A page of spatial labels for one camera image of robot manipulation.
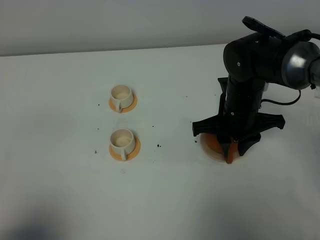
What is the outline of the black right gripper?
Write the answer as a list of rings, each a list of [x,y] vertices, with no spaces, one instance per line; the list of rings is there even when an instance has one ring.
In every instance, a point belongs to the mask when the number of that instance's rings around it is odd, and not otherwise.
[[[259,133],[271,128],[284,128],[282,115],[259,112],[266,84],[264,80],[237,82],[232,77],[221,77],[218,82],[222,89],[218,114],[193,122],[192,132],[194,136],[204,133],[217,135],[224,158],[228,158],[231,138],[239,141],[238,154],[243,156],[261,140]]]

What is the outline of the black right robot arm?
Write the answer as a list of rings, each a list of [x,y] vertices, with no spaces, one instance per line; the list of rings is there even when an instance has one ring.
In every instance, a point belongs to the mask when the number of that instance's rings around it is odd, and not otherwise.
[[[207,147],[228,164],[259,142],[262,132],[285,125],[282,115],[260,112],[267,84],[297,91],[320,84],[320,49],[311,42],[318,34],[305,29],[286,36],[249,16],[242,22],[252,34],[224,48],[228,77],[218,79],[218,114],[192,124],[193,135],[204,134]]]

